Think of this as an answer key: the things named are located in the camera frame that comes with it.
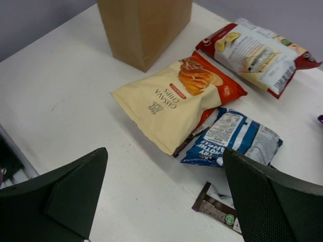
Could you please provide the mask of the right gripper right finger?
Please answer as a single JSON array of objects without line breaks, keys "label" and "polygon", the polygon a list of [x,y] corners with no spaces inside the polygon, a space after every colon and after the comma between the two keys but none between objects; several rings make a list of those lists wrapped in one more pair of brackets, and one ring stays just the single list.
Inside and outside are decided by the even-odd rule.
[{"label": "right gripper right finger", "polygon": [[223,161],[245,241],[322,241],[322,186],[231,148]]}]

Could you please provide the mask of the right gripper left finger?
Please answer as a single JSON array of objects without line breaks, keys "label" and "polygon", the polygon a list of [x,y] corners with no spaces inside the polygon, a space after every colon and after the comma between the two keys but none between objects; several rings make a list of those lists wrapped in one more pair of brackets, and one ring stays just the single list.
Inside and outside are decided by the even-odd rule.
[{"label": "right gripper left finger", "polygon": [[88,240],[107,160],[107,149],[101,147],[1,189],[1,241]]}]

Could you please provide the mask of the brown M&M's packet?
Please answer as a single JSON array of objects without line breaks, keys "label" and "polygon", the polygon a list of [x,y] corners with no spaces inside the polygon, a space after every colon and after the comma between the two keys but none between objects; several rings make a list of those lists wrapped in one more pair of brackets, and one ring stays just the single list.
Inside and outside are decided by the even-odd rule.
[{"label": "brown M&M's packet", "polygon": [[204,131],[209,129],[215,122],[218,116],[218,109],[212,108],[203,112],[201,119],[196,126],[196,128],[190,133],[190,135],[185,139],[185,141],[175,150],[173,157],[177,157],[179,153],[197,136],[202,134]]},{"label": "brown M&M's packet", "polygon": [[220,194],[210,182],[205,183],[192,209],[195,212],[204,213],[242,234],[232,197]]}]

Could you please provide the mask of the blue snack bag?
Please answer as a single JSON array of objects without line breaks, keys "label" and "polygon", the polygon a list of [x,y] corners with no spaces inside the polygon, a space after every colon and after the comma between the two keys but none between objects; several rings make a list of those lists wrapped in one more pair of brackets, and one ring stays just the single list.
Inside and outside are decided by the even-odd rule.
[{"label": "blue snack bag", "polygon": [[231,148],[269,166],[282,144],[280,136],[268,127],[234,109],[220,107],[213,124],[202,132],[181,163],[223,167],[224,150]]}]

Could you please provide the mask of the purple M&M's packet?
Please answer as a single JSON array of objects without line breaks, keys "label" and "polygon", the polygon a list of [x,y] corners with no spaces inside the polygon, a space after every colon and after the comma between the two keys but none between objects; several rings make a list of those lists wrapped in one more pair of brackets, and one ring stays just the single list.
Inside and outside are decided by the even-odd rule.
[{"label": "purple M&M's packet", "polygon": [[317,118],[317,120],[318,120],[320,123],[322,123],[322,124],[323,124],[323,115],[320,115],[320,116]]}]

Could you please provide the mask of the cream snack packet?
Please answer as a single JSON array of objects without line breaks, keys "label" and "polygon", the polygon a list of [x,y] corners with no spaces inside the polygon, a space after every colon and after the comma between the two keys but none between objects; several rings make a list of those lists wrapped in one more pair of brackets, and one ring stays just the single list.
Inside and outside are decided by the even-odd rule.
[{"label": "cream snack packet", "polygon": [[235,80],[197,51],[112,93],[143,134],[168,155],[198,127],[205,111],[245,95]]}]

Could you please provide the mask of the red snack packet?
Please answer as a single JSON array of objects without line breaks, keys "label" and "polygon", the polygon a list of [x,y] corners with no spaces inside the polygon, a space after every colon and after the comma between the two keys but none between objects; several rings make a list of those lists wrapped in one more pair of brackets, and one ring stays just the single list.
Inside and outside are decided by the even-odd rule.
[{"label": "red snack packet", "polygon": [[243,18],[201,40],[196,50],[275,98],[296,71],[321,66],[307,49]]}]

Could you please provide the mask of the brown paper bag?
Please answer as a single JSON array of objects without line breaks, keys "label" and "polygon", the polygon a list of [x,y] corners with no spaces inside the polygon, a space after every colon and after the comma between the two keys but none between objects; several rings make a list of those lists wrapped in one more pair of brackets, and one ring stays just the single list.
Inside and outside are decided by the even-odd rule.
[{"label": "brown paper bag", "polygon": [[114,58],[147,72],[191,19],[192,1],[97,1]]}]

